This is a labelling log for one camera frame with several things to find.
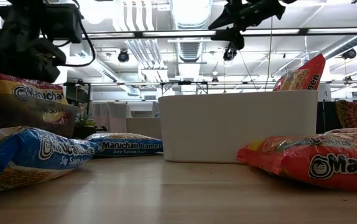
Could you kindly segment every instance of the ramen noodle package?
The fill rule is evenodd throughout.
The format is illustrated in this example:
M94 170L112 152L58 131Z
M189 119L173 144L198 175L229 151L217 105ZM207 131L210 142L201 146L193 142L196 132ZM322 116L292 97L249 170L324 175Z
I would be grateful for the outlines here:
M320 84L325 58L317 55L294 72L280 77L273 91L282 90L317 90Z
M98 145L96 156L149 156L163 151L159 139L130 133L97 133L86 140Z
M357 128L342 128L342 129L335 129L332 131L328 131L325 134L331 133L357 133Z
M238 160L321 187L357 191L357 132L270 137L242 148Z
M89 161L96 147L36 128L0 129L0 191L65 175Z
M37 80L12 77L3 75L2 73L0 73L0 94L15 95L23 102L27 101L28 97L33 96L43 100L68 104L61 86ZM48 123L63 124L67 119L67 115L62 111L45 110L43 119Z

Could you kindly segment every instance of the red ramen package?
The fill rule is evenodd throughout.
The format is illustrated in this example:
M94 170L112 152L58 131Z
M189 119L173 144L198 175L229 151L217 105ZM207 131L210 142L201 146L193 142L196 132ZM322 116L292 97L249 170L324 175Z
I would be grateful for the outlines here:
M242 148L238 160L313 185L357 191L357 132L269 137Z
M342 129L335 129L332 131L328 131L325 134L331 133L357 133L357 128L342 128Z
M273 91L317 90L324 68L325 58L322 54L317 55L296 71L280 77Z

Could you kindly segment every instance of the white box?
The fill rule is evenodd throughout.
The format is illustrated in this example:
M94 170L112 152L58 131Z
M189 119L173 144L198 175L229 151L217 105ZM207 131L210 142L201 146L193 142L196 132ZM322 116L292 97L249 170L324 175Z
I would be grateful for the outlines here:
M317 100L314 90L159 98L165 160L237 163L251 141L315 134Z

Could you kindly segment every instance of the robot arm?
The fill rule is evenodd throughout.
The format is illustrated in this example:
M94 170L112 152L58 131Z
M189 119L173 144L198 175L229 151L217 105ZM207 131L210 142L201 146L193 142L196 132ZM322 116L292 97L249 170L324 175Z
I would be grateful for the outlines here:
M56 38L82 41L83 25L74 4L44 4L43 0L9 0L0 6L0 72L19 78L54 82L65 65Z
M285 13L285 7L278 0L248 0L242 4L242 0L227 0L223 13L210 26L209 29L216 29L222 26L233 24L232 28L217 32L212 40L230 41L237 50L244 47L244 39L241 31L245 31L249 26L258 26L264 19L276 16L281 19ZM283 0L283 3L291 4L296 0Z

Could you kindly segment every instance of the desk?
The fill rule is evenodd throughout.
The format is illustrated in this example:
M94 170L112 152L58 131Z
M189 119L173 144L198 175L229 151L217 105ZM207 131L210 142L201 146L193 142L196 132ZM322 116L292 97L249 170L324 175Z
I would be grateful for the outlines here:
M0 193L0 223L357 223L357 193L229 164L162 156L93 159L50 182Z

